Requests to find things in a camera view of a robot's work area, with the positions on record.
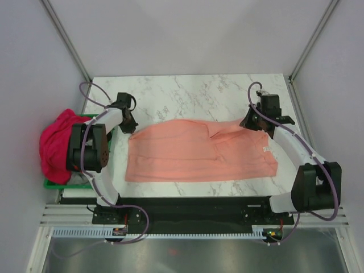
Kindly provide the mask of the peach t shirt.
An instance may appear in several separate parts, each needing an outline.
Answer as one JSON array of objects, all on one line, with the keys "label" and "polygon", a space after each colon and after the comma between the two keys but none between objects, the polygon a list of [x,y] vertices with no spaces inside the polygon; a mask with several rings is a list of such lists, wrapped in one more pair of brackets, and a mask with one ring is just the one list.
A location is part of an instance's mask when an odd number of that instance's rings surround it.
[{"label": "peach t shirt", "polygon": [[275,157],[263,151],[267,134],[239,124],[174,119],[148,126],[129,138],[125,179],[196,183],[276,176]]}]

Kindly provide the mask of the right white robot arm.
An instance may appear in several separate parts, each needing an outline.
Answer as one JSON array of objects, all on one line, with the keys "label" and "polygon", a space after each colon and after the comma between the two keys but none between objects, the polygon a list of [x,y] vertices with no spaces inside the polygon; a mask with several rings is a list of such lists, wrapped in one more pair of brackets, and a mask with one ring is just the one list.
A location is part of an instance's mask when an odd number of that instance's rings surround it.
[{"label": "right white robot arm", "polygon": [[341,198],[342,169],[337,162],[328,162],[307,143],[295,121],[282,115],[277,94],[257,93],[259,99],[250,104],[240,123],[249,130],[262,130],[288,155],[296,168],[290,192],[270,197],[270,204],[260,210],[261,219],[275,223],[281,213],[310,213],[324,221],[338,215]]}]

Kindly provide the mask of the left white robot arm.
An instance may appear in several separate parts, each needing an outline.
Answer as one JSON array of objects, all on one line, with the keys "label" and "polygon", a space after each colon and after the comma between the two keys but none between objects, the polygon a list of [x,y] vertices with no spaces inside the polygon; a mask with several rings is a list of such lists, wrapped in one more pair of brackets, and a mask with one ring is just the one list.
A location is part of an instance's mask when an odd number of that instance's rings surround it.
[{"label": "left white robot arm", "polygon": [[90,182],[96,193],[97,204],[108,206],[105,217],[118,224],[125,217],[123,207],[116,205],[119,193],[114,188],[110,174],[110,150],[108,135],[119,127],[124,134],[132,134],[138,126],[132,111],[136,99],[129,93],[118,93],[115,102],[84,123],[75,123],[71,128],[68,142],[66,167],[70,171],[81,172]]}]

